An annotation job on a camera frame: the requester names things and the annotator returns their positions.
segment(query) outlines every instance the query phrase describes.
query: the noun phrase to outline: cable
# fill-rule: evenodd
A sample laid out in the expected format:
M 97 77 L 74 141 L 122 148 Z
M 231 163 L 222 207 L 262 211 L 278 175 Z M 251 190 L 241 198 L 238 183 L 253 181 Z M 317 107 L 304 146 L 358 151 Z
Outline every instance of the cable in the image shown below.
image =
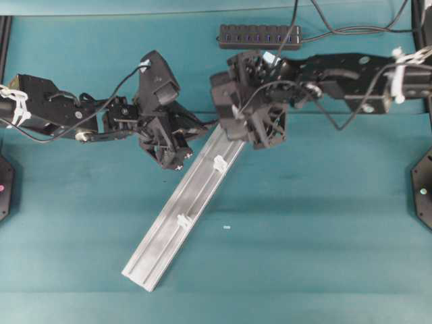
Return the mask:
M 358 113 L 360 113 L 360 111 L 362 110 L 363 105 L 367 102 L 367 100 L 371 96 L 373 88 L 375 87 L 376 83 L 378 82 L 378 79 L 381 77 L 381 75 L 384 73 L 384 71 L 388 70 L 389 68 L 396 68 L 397 66 L 400 66 L 400 65 L 404 65 L 406 67 L 412 67 L 412 68 L 420 68 L 421 70 L 432 71 L 432 66 L 430 66 L 430 65 L 413 64 L 413 63 L 391 63 L 391 64 L 387 64 L 387 65 L 383 66 L 374 75 L 374 77 L 373 77 L 371 83 L 369 84 L 369 87 L 368 87 L 366 93 L 364 94 L 364 96 L 362 98 L 362 101 L 360 102 L 360 104 L 358 105 L 358 107 L 351 113 L 350 117 L 341 126 L 339 126 L 339 124 L 334 120 L 334 118 L 332 118 L 332 116 L 330 115 L 330 113 L 324 108 L 324 106 L 322 106 L 322 104 L 316 98 L 314 98 L 314 96 L 312 96 L 310 94 L 309 91 L 307 91 L 305 88 L 303 88 L 298 83 L 296 83 L 294 81 L 289 81 L 289 80 L 272 81 L 272 82 L 268 82 L 268 83 L 266 83 L 266 84 L 258 87 L 252 93 L 252 95 L 249 97 L 249 99 L 247 100 L 247 102 L 243 106 L 240 107 L 239 112 L 242 112 L 245 108 L 247 108 L 247 106 L 249 106 L 249 104 L 252 102 L 253 98 L 258 93 L 260 93 L 260 91 L 262 91 L 263 89 L 266 89 L 266 88 L 268 88 L 269 86 L 272 86 L 272 85 L 288 84 L 288 85 L 291 85 L 291 86 L 295 86 L 298 90 L 300 90 L 301 92 L 303 92 L 310 101 L 314 102 L 314 104 L 318 107 L 318 109 L 331 122 L 331 124 L 334 126 L 334 128 L 336 130 L 342 131 L 354 120 L 354 118 L 358 115 Z
M 76 95 L 74 95 L 72 92 L 59 90 L 55 94 L 49 96 L 47 99 L 48 101 L 51 101 L 51 99 L 54 99 L 55 97 L 65 97 L 65 98 L 73 99 L 75 106 L 81 107 L 80 99 L 78 99 Z
M 329 22 L 327 21 L 327 19 L 325 18 L 325 15 L 323 13 L 323 11 L 321 10 L 321 8 L 319 7 L 318 3 L 316 2 L 316 0 L 310 0 L 312 2 L 312 4 L 315 6 L 315 9 L 317 10 L 319 16 L 321 17 L 321 20 L 323 21 L 324 25 L 327 27 L 327 29 L 329 30 L 329 32 L 326 32 L 324 34 L 318 35 L 318 36 L 314 36 L 311 38 L 304 38 L 302 40 L 302 43 L 309 43 L 309 42 L 313 42 L 313 41 L 317 41 L 319 39 L 322 39 L 324 37 L 333 35 L 333 34 L 338 34 L 338 35 L 367 35 L 367 34 L 377 34 L 379 32 L 393 32 L 393 33 L 403 33 L 403 32 L 418 32 L 425 21 L 425 11 L 423 10 L 422 13 L 422 17 L 421 17 L 421 25 L 418 28 L 415 29 L 407 29 L 407 30 L 394 30 L 391 29 L 396 22 L 399 21 L 405 7 L 406 4 L 408 3 L 408 0 L 404 0 L 404 2 L 402 3 L 398 13 L 396 14 L 396 16 L 394 17 L 394 19 L 386 26 L 386 27 L 378 27 L 378 26 L 349 26 L 349 27 L 343 27 L 343 28 L 337 28 L 337 29 L 333 29 L 331 27 L 331 25 L 329 24 Z
M 104 103 L 107 99 L 95 99 L 92 96 L 90 96 L 87 92 L 83 92 L 80 94 L 79 99 L 83 103 L 91 103 L 93 105 L 100 105 Z
M 104 110 L 109 104 L 110 102 L 112 102 L 112 100 L 114 99 L 114 97 L 116 96 L 118 90 L 120 89 L 120 87 L 124 84 L 124 82 L 126 82 L 131 76 L 133 76 L 139 69 L 142 69 L 143 65 L 139 65 L 137 67 L 134 68 L 134 70 L 129 73 L 114 89 L 112 95 L 105 101 L 105 103 L 98 108 L 94 113 L 92 113 L 91 115 L 87 116 L 86 118 L 84 118 L 83 120 L 79 121 L 78 123 L 72 125 L 70 128 L 64 130 L 62 133 L 59 133 L 47 140 L 41 140 L 40 138 L 36 138 L 32 135 L 30 135 L 29 133 L 27 133 L 26 131 L 24 131 L 23 129 L 21 129 L 20 127 L 14 125 L 13 123 L 11 123 L 10 121 L 7 121 L 6 119 L 0 118 L 0 122 L 3 122 L 7 125 L 12 126 L 13 128 L 15 128 L 17 131 L 19 131 L 21 134 L 27 136 L 29 139 L 38 142 L 40 144 L 46 144 L 46 143 L 50 143 L 53 142 L 54 140 L 58 140 L 59 138 L 62 138 L 63 136 L 65 136 L 67 133 L 71 132 L 72 130 L 75 130 L 77 127 L 81 126 L 83 123 L 87 122 L 88 120 L 90 120 L 91 118 L 93 118 L 95 115 L 97 115 L 100 111 Z
M 197 124 L 199 124 L 200 126 L 203 126 L 203 127 L 215 125 L 219 121 L 218 119 L 212 119 L 210 121 L 201 121 L 201 120 L 199 120 L 199 118 L 197 118 L 197 116 L 195 116 L 195 115 L 191 116 L 191 115 L 189 115 L 187 113 L 182 113 L 181 111 L 176 111 L 175 114 L 179 115 L 179 116 L 182 116 L 182 117 L 184 117 L 186 119 L 189 119 L 190 121 L 195 122 L 195 123 L 197 123 Z
M 281 57 L 282 49 L 286 44 L 286 42 L 288 41 L 288 38 L 290 37 L 292 30 L 294 29 L 294 25 L 296 23 L 296 18 L 297 18 L 297 8 L 298 8 L 298 0 L 296 0 L 296 2 L 294 3 L 294 11 L 292 12 L 291 24 L 290 27 L 288 28 L 285 38 L 283 39 L 283 42 L 281 43 L 279 49 L 277 50 L 277 55 L 273 60 L 273 66 L 277 63 L 277 59 Z

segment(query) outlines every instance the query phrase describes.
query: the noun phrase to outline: white clip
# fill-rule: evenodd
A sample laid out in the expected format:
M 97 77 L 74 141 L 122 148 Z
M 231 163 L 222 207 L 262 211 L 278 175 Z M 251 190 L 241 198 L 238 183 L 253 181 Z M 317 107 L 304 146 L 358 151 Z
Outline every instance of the white clip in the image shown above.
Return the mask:
M 220 173 L 224 173 L 225 171 L 227 171 L 228 163 L 223 159 L 221 155 L 217 155 L 213 161 L 214 161 L 213 164 L 214 169 L 216 169 Z
M 189 216 L 185 216 L 185 214 L 179 214 L 177 215 L 177 225 L 187 230 L 192 226 L 192 219 Z
M 231 106 L 232 114 L 234 115 L 234 119 L 244 119 L 244 115 L 242 112 L 237 108 L 236 105 Z
M 11 90 L 8 87 L 0 84 L 0 95 L 3 98 L 9 98 L 16 102 L 16 107 L 13 111 L 13 125 L 21 126 L 22 123 L 32 117 L 31 112 L 27 110 L 26 100 L 28 99 L 28 95 L 25 92 L 13 89 Z
M 150 60 L 146 59 L 144 62 L 140 62 L 138 66 L 142 66 L 142 68 L 140 68 L 140 71 L 141 73 L 144 73 L 150 65 L 151 65 Z
M 271 54 L 270 52 L 265 52 L 265 53 L 263 54 L 263 59 L 264 59 L 264 61 L 266 61 L 268 64 L 273 64 L 273 62 L 274 62 L 275 65 L 278 64 L 279 61 L 281 60 L 280 57 L 278 57 L 278 58 L 276 59 L 276 55 L 273 55 L 273 54 Z

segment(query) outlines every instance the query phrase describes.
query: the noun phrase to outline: black bracket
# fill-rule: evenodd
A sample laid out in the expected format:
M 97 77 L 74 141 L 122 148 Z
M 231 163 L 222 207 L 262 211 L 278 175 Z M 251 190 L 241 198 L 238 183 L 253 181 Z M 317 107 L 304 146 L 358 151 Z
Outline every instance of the black bracket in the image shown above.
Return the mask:
M 432 149 L 411 170 L 417 217 L 432 229 Z
M 425 21 L 423 22 L 423 26 L 421 26 L 423 14 L 425 15 Z M 424 1 L 412 0 L 411 16 L 412 29 L 418 30 L 412 33 L 416 50 L 432 45 L 432 7 L 425 8 Z M 425 63 L 428 65 L 432 64 L 432 59 L 426 59 Z M 432 127 L 432 97 L 429 96 L 425 98 L 424 103 L 425 108 L 429 113 Z
M 0 221 L 9 215 L 14 175 L 11 164 L 0 155 Z

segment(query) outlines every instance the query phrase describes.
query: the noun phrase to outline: black metal frame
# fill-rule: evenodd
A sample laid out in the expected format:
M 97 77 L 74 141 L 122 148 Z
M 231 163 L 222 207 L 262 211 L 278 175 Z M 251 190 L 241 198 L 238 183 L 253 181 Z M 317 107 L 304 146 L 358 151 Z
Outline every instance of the black metal frame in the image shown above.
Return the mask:
M 9 87 L 28 95 L 26 109 L 31 114 L 31 118 L 19 117 L 19 126 L 81 142 L 120 140 L 136 134 L 140 147 L 162 168 L 180 170 L 184 159 L 192 156 L 188 141 L 204 136 L 215 121 L 200 121 L 176 101 L 180 85 L 158 52 L 145 55 L 140 66 L 133 72 L 139 71 L 140 82 L 132 105 L 125 97 L 113 97 L 108 103 L 108 99 L 96 100 L 87 93 L 76 97 L 51 80 L 18 74 Z M 11 125 L 15 106 L 13 100 L 0 98 L 0 117 Z M 105 112 L 103 132 L 99 132 L 96 117 L 101 109 Z
M 412 29 L 418 30 L 413 32 L 414 43 L 416 50 L 422 49 L 425 46 L 432 45 L 432 7 L 428 8 L 425 13 L 425 21 L 421 26 L 421 18 L 424 7 L 422 1 L 412 0 L 411 1 L 411 24 Z M 431 65 L 432 60 L 427 59 L 426 64 Z M 432 97 L 427 97 L 424 100 L 425 108 L 429 113 L 432 125 Z
M 0 82 L 3 82 L 5 75 L 7 48 L 11 34 L 11 16 L 0 16 Z
M 416 215 L 432 229 L 432 150 L 412 168 L 411 180 Z
M 0 83 L 5 74 L 11 22 L 11 16 L 0 16 Z M 0 155 L 0 221 L 9 214 L 14 175 L 14 168 Z

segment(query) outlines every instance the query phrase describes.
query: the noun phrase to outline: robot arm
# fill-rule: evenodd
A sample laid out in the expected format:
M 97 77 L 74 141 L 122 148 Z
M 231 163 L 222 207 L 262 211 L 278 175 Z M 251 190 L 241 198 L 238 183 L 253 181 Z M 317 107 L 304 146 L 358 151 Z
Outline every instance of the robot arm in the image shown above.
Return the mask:
M 0 118 L 15 127 L 83 143 L 137 135 L 141 148 L 163 169 L 180 170 L 184 159 L 192 156 L 188 141 L 203 136 L 214 122 L 200 121 L 176 101 L 180 86 L 158 52 L 145 55 L 140 66 L 132 104 L 125 97 L 113 97 L 103 110 L 102 132 L 96 114 L 108 99 L 95 100 L 86 93 L 76 98 L 50 80 L 21 74 L 9 87 L 27 96 L 24 110 L 19 101 L 3 95 Z
M 230 140 L 268 148 L 286 139 L 286 112 L 314 101 L 336 129 L 344 129 L 358 113 L 388 113 L 394 99 L 430 96 L 432 66 L 421 63 L 425 48 L 393 57 L 359 53 L 315 55 L 304 60 L 276 59 L 249 51 L 228 60 L 229 71 L 211 77 L 212 97 L 221 127 Z M 352 115 L 339 126 L 319 104 L 328 96 L 344 100 Z

